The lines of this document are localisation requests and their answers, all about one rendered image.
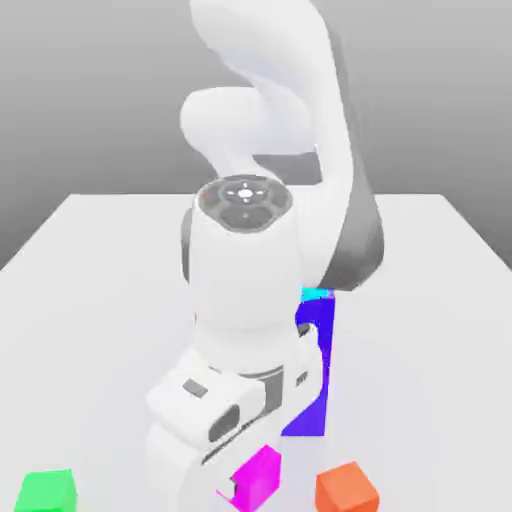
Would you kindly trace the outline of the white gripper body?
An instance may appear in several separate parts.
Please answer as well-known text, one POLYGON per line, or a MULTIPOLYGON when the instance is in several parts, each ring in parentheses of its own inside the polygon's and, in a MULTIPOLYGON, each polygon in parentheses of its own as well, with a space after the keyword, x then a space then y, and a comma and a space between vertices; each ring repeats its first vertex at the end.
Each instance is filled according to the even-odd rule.
POLYGON ((148 478, 164 497, 167 512, 207 512, 220 492, 231 500, 246 484, 236 476, 269 438, 269 423, 255 421, 211 449, 199 449, 154 423, 146 438, 148 478))

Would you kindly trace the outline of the small magenta cube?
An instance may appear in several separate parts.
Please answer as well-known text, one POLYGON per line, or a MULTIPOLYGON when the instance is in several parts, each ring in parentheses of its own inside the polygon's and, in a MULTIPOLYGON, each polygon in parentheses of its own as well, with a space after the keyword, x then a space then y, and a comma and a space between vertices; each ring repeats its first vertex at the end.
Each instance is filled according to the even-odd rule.
POLYGON ((229 479, 229 485, 217 490, 239 512, 256 512, 278 490, 281 454, 269 445, 240 466, 229 479))

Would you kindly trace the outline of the small green cube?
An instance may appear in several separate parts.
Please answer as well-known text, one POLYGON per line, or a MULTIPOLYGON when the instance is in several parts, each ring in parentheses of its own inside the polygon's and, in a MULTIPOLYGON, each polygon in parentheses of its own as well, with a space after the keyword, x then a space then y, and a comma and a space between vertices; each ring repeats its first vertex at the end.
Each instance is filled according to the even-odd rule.
POLYGON ((72 470, 27 473, 14 512, 77 512, 77 490, 72 470))

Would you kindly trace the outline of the small orange cube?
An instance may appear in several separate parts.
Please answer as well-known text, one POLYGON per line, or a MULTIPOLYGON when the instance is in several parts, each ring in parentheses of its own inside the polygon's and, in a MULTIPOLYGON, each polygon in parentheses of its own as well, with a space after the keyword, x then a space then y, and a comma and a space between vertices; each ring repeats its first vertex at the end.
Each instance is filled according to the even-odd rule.
POLYGON ((379 504, 377 490, 355 461, 316 477, 317 512, 377 512, 379 504))

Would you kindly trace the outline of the large blue box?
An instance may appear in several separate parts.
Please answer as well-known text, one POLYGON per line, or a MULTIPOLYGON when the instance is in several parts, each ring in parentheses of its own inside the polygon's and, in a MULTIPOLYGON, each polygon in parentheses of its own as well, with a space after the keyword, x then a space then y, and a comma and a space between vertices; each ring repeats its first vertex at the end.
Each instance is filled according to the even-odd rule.
POLYGON ((323 384, 318 398, 286 426, 281 433, 283 437, 321 437, 325 434, 335 305, 333 292, 328 298, 301 302, 297 310, 297 324, 310 323, 317 328, 323 360, 323 384))

